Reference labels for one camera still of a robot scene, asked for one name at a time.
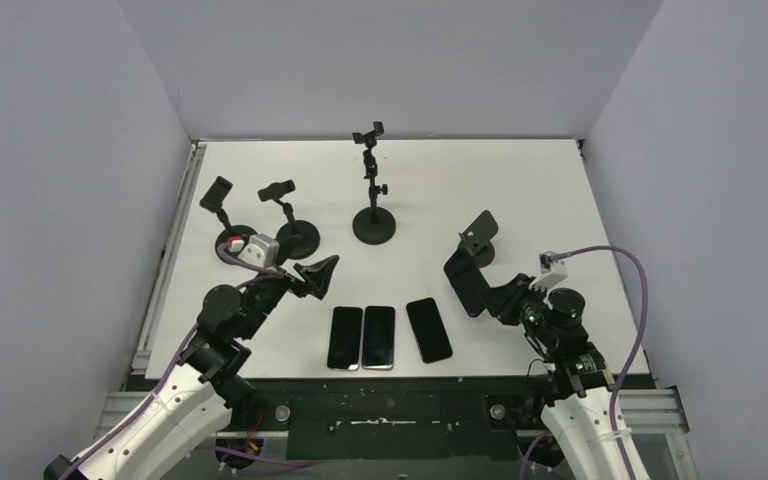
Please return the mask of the black phone stand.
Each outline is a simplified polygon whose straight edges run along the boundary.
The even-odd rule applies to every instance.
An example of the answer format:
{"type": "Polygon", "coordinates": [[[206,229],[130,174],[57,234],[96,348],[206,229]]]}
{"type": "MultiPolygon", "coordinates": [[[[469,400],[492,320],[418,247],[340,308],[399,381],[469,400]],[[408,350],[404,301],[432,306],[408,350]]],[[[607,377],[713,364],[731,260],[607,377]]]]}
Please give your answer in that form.
{"type": "Polygon", "coordinates": [[[257,231],[244,224],[234,224],[224,209],[224,200],[227,198],[233,184],[222,176],[217,176],[212,185],[208,188],[204,196],[199,200],[199,206],[204,210],[214,214],[222,225],[222,230],[214,241],[214,252],[219,259],[222,259],[218,248],[232,240],[242,240],[247,243],[250,238],[257,234],[257,231]]]}
{"type": "Polygon", "coordinates": [[[295,216],[293,205],[284,200],[284,197],[296,190],[293,180],[273,182],[258,191],[261,202],[274,202],[282,208],[286,222],[277,232],[277,239],[297,237],[288,257],[293,260],[301,260],[313,255],[320,246],[321,236],[317,227],[306,220],[298,220],[295,216]]]}

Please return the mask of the dark blue phone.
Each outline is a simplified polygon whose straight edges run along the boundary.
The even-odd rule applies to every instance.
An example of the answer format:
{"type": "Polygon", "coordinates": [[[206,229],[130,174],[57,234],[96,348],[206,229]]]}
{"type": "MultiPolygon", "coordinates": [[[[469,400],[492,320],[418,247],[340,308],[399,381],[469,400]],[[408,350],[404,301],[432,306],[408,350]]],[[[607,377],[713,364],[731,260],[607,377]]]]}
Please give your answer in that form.
{"type": "Polygon", "coordinates": [[[488,283],[472,255],[457,249],[445,262],[443,271],[466,314],[471,318],[485,311],[480,293],[488,283]]]}

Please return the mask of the wooden base phone stand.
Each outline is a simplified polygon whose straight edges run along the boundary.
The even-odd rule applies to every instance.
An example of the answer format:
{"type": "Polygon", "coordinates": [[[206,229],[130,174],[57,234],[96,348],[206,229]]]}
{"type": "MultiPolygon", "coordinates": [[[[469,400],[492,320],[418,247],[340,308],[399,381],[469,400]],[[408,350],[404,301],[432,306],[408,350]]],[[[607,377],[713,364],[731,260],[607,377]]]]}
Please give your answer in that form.
{"type": "Polygon", "coordinates": [[[499,225],[489,210],[483,210],[476,219],[459,234],[460,249],[473,259],[478,268],[489,266],[495,259],[496,250],[492,239],[499,225]]]}

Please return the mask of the silver black phone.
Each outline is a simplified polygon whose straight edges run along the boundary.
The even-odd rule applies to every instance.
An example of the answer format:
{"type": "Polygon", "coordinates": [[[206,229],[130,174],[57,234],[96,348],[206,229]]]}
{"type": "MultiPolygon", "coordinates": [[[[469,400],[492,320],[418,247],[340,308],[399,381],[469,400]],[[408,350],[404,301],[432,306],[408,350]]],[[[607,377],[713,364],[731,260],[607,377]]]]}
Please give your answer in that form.
{"type": "Polygon", "coordinates": [[[360,365],[363,310],[338,306],[332,311],[326,365],[334,370],[357,370],[360,365]]]}

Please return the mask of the tall phone stand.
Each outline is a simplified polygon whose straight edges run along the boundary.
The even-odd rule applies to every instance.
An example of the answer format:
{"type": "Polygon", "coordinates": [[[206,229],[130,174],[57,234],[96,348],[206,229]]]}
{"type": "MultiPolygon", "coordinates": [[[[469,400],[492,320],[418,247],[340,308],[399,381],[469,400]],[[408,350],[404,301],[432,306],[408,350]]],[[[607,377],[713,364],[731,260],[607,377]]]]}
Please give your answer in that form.
{"type": "Polygon", "coordinates": [[[379,184],[378,163],[373,153],[378,138],[385,133],[382,121],[374,121],[372,129],[366,133],[353,132],[352,140],[356,145],[363,145],[364,179],[368,181],[369,206],[361,209],[352,220],[355,237],[366,245],[382,245],[393,238],[396,232],[396,220],[393,214],[379,205],[380,196],[389,192],[388,185],[379,184]]]}

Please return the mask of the plain black phone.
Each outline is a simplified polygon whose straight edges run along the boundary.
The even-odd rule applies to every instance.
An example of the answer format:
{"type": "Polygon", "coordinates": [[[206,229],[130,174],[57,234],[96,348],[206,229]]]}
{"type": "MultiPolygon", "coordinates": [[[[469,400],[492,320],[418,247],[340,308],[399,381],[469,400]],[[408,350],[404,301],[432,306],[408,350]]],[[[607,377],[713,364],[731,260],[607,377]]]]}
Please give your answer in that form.
{"type": "Polygon", "coordinates": [[[453,348],[442,316],[433,298],[407,303],[406,313],[420,358],[425,364],[443,361],[453,356],[453,348]]]}

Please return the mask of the magenta edged phone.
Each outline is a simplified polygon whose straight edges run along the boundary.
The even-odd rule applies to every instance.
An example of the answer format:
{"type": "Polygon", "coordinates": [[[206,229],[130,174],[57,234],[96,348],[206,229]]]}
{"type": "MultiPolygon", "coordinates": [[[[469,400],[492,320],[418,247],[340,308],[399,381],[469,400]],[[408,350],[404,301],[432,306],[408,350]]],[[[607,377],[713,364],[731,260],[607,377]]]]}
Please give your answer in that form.
{"type": "Polygon", "coordinates": [[[365,370],[390,370],[394,366],[395,309],[368,306],[364,310],[361,366],[365,370]]]}

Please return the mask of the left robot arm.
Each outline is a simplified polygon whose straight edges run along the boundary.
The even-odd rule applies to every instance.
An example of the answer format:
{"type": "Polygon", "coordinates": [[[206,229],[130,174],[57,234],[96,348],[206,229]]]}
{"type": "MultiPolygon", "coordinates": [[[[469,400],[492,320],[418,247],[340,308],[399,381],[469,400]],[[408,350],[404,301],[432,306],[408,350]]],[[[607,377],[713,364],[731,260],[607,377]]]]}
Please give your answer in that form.
{"type": "Polygon", "coordinates": [[[241,284],[207,292],[185,335],[146,397],[103,437],[71,458],[58,456],[45,479],[159,479],[204,440],[255,419],[254,387],[239,374],[251,339],[283,297],[323,299],[339,262],[263,269],[241,284]]]}

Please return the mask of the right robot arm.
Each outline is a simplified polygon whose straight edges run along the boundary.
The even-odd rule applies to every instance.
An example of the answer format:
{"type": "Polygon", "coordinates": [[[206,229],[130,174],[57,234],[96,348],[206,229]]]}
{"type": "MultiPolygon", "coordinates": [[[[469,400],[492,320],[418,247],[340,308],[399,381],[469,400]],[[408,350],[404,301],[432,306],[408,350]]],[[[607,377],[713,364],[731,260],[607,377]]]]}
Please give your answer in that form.
{"type": "Polygon", "coordinates": [[[648,479],[621,408],[619,386],[584,327],[576,290],[531,286],[519,274],[479,298],[500,323],[521,326],[547,367],[538,389],[522,400],[525,419],[546,427],[577,479],[648,479]]]}

